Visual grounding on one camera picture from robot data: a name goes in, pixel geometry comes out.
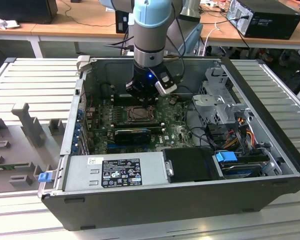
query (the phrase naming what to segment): wooden desk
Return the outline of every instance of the wooden desk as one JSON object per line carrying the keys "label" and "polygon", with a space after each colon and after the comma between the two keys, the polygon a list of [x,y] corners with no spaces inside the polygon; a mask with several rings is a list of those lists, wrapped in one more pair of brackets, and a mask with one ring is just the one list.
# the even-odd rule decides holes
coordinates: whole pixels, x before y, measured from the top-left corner
{"label": "wooden desk", "polygon": [[[292,0],[280,0],[280,2],[298,9],[299,6]],[[217,12],[205,12],[201,16],[201,23],[214,23],[226,20]],[[240,38],[238,32],[230,22],[217,25],[219,30],[213,31],[208,39],[210,46],[230,46],[245,47],[246,45]],[[207,38],[208,33],[215,28],[214,24],[204,24],[201,37]],[[289,40],[264,39],[264,38],[244,38],[249,47],[252,48],[274,48],[274,49],[300,49],[300,23]]]}
{"label": "wooden desk", "polygon": [[[32,35],[99,38],[122,38],[124,36],[116,33],[115,13],[107,12],[98,0],[83,0],[81,3],[72,3],[70,0],[56,0],[56,2],[58,12],[52,24],[37,24],[31,31]],[[67,17],[65,14],[67,10],[69,10],[68,16],[82,24]]]}
{"label": "wooden desk", "polygon": [[[115,43],[122,40],[123,34],[116,34],[116,26],[111,25],[116,22],[114,12],[106,12],[106,8],[98,0],[82,1],[81,3],[71,3],[70,0],[56,0],[58,13],[52,24],[21,23],[21,28],[0,29],[0,39],[30,41],[37,58],[43,57],[39,45],[40,41],[75,42],[75,47],[78,47],[78,42]],[[280,1],[294,8],[299,8],[300,2],[297,4],[294,0]],[[66,17],[66,11],[68,16],[73,17],[79,23],[100,26],[78,24],[72,18]],[[224,20],[225,18],[216,12],[205,12],[201,16],[202,23]],[[221,23],[218,24],[218,27],[221,31],[215,30],[209,37],[208,44],[210,46],[245,47],[231,23]],[[213,24],[203,25],[201,36],[204,40],[213,28]],[[251,48],[300,49],[300,23],[290,40],[245,38],[245,41]]]}

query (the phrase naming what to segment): yellow wire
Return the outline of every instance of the yellow wire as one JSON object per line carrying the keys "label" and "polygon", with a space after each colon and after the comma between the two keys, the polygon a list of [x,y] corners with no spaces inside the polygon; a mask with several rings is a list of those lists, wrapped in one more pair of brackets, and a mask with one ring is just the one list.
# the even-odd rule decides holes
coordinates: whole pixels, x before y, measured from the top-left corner
{"label": "yellow wire", "polygon": [[232,140],[231,142],[229,142],[227,145],[225,145],[223,148],[226,149],[228,147],[230,147],[232,144],[235,144],[238,141],[238,138]]}
{"label": "yellow wire", "polygon": [[246,133],[250,135],[250,139],[251,139],[251,142],[250,142],[250,143],[251,143],[251,146],[254,147],[254,145],[253,145],[253,139],[254,139],[254,138],[253,138],[253,136],[252,136],[252,133],[249,132],[249,131],[247,131]]}

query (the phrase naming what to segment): metal bracket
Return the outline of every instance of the metal bracket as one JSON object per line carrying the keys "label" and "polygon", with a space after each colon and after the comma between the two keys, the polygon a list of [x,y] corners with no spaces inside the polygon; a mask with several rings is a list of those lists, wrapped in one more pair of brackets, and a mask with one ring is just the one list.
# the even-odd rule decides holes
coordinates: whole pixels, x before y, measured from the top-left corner
{"label": "metal bracket", "polygon": [[166,175],[168,177],[172,177],[175,174],[174,169],[172,167],[172,162],[170,160],[165,161],[164,166],[165,166]]}
{"label": "metal bracket", "polygon": [[90,56],[89,55],[81,55],[78,57],[76,61],[76,68],[78,69],[78,72],[83,72],[89,68],[90,66]]}

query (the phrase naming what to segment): electronic device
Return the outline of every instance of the electronic device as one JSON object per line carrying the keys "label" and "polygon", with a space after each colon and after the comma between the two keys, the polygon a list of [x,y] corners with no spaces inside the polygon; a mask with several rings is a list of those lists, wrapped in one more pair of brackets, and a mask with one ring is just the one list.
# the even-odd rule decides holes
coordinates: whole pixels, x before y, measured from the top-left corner
{"label": "electronic device", "polygon": [[115,11],[115,32],[125,34],[128,29],[129,13],[124,11]]}
{"label": "electronic device", "polygon": [[0,0],[0,19],[50,24],[57,14],[56,0]]}
{"label": "electronic device", "polygon": [[288,40],[300,13],[276,0],[232,0],[226,18],[246,38]]}
{"label": "electronic device", "polygon": [[[255,83],[275,81],[272,91],[298,101],[265,64],[197,57],[184,64],[192,73],[186,87],[143,106],[125,90],[133,58],[85,59],[58,167],[38,178],[42,202],[67,230],[256,212],[300,190],[300,153],[291,142],[300,131],[291,130],[294,120],[278,121],[283,132],[274,117],[285,114],[270,114]],[[180,62],[168,67],[178,71]],[[257,77],[244,74],[251,68]],[[299,103],[295,111],[300,119]]]}

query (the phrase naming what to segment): blue latch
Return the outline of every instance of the blue latch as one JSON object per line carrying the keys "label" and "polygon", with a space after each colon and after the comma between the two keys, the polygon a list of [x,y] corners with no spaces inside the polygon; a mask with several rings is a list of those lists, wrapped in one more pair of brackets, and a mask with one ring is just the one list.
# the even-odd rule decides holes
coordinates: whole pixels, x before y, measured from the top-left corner
{"label": "blue latch", "polygon": [[218,162],[236,162],[238,161],[233,151],[220,151],[215,155]]}
{"label": "blue latch", "polygon": [[52,182],[52,172],[43,172],[39,174],[39,183]]}

